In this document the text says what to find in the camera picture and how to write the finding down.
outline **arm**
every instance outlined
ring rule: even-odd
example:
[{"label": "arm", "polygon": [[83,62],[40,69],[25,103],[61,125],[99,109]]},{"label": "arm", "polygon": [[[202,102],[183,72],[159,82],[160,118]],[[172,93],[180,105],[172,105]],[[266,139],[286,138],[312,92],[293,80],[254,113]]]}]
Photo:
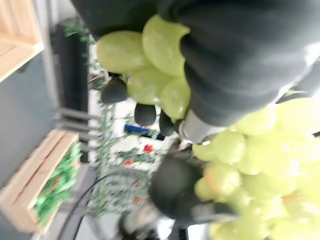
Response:
[{"label": "arm", "polygon": [[181,40],[190,109],[217,127],[299,81],[309,67],[305,47],[320,40],[316,0],[161,0],[158,11],[190,28]]}]

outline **green grape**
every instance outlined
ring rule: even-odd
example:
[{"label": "green grape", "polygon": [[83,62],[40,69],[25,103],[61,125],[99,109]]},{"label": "green grape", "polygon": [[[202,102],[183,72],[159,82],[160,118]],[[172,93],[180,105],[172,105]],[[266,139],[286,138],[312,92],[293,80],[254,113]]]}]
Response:
[{"label": "green grape", "polygon": [[320,157],[320,145],[313,135],[292,134],[290,143],[292,156],[301,163],[312,163]]},{"label": "green grape", "polygon": [[252,197],[242,187],[239,187],[227,198],[227,202],[238,212],[248,207],[251,200]]},{"label": "green grape", "polygon": [[246,240],[239,238],[238,231],[232,223],[224,223],[218,227],[213,236],[210,236],[212,240]]},{"label": "green grape", "polygon": [[214,162],[217,160],[214,148],[213,141],[211,141],[208,145],[192,145],[193,154],[200,160],[205,162]]},{"label": "green grape", "polygon": [[161,92],[172,77],[158,71],[153,66],[133,72],[127,82],[128,94],[137,103],[159,105]]},{"label": "green grape", "polygon": [[232,165],[243,157],[246,139],[239,132],[224,131],[213,139],[212,147],[219,161]]},{"label": "green grape", "polygon": [[207,166],[203,177],[210,189],[219,196],[229,196],[241,185],[239,172],[224,163]]},{"label": "green grape", "polygon": [[213,200],[217,197],[217,195],[214,194],[206,184],[204,178],[201,178],[196,182],[196,184],[194,185],[194,193],[199,199],[203,201]]},{"label": "green grape", "polygon": [[260,219],[262,222],[266,222],[273,218],[283,218],[288,216],[281,196],[275,196],[269,199],[253,199],[250,202],[250,205],[243,209],[241,213]]},{"label": "green grape", "polygon": [[292,156],[288,145],[279,141],[276,134],[273,137],[270,135],[250,137],[247,140],[247,160],[271,177],[288,178],[298,175],[299,161]]},{"label": "green grape", "polygon": [[183,119],[190,101],[190,88],[184,79],[169,82],[161,94],[161,108],[170,118]]},{"label": "green grape", "polygon": [[298,189],[307,201],[313,202],[318,206],[320,206],[319,182],[320,162],[303,164],[301,167],[301,176],[298,178]]},{"label": "green grape", "polygon": [[127,74],[135,72],[150,62],[142,46],[142,34],[134,31],[114,31],[96,43],[97,60],[109,72]]},{"label": "green grape", "polygon": [[244,154],[243,158],[236,165],[239,171],[243,174],[247,175],[257,175],[260,173],[260,169],[258,168],[255,162],[248,160],[246,154]]},{"label": "green grape", "polygon": [[270,178],[264,173],[243,176],[243,188],[253,197],[270,199],[279,195],[287,195],[297,188],[297,180],[289,178]]},{"label": "green grape", "polygon": [[237,232],[236,239],[263,240],[268,236],[266,222],[249,212],[243,212],[232,224]]},{"label": "green grape", "polygon": [[277,123],[290,132],[313,134],[320,131],[320,103],[314,98],[296,98],[276,107]]},{"label": "green grape", "polygon": [[274,104],[270,104],[262,110],[249,113],[240,119],[235,128],[246,135],[259,135],[273,128],[276,123],[276,112]]},{"label": "green grape", "polygon": [[320,217],[320,207],[307,201],[299,191],[283,196],[282,200],[285,209],[294,218],[310,218],[313,215]]},{"label": "green grape", "polygon": [[208,235],[211,239],[214,239],[215,234],[218,230],[218,228],[220,228],[222,224],[221,223],[217,223],[217,222],[213,222],[209,225],[208,227]]},{"label": "green grape", "polygon": [[271,228],[271,240],[318,240],[320,235],[309,222],[283,219]]},{"label": "green grape", "polygon": [[180,52],[180,40],[188,32],[187,27],[154,15],[142,33],[145,55],[160,71],[174,77],[184,76],[185,59]]}]

